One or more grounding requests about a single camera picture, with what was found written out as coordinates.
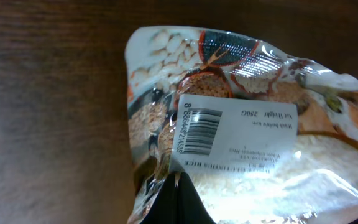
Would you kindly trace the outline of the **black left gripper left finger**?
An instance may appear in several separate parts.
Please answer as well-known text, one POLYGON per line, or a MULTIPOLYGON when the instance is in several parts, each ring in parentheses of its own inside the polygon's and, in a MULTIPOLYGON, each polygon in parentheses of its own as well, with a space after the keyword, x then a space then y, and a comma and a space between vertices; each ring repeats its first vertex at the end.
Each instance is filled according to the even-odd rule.
POLYGON ((169 174, 151 209, 140 224, 176 224, 177 189, 175 174, 169 174))

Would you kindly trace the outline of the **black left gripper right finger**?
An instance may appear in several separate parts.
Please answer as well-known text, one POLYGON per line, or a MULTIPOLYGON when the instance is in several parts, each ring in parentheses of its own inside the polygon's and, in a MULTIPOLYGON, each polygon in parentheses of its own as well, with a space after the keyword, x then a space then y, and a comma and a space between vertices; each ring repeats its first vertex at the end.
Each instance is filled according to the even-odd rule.
POLYGON ((206 211, 190 176, 182 172, 177 186, 177 222, 179 224, 215 224, 206 211))

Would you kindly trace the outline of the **beige seed pouch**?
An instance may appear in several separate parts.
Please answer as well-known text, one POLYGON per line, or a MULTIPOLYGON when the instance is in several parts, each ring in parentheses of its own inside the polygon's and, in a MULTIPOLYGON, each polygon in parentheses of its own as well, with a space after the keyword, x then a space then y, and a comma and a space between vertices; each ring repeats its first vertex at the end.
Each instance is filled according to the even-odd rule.
POLYGON ((358 79, 197 27, 142 27, 125 60, 129 223, 182 172, 215 223, 334 223, 358 211, 358 79))

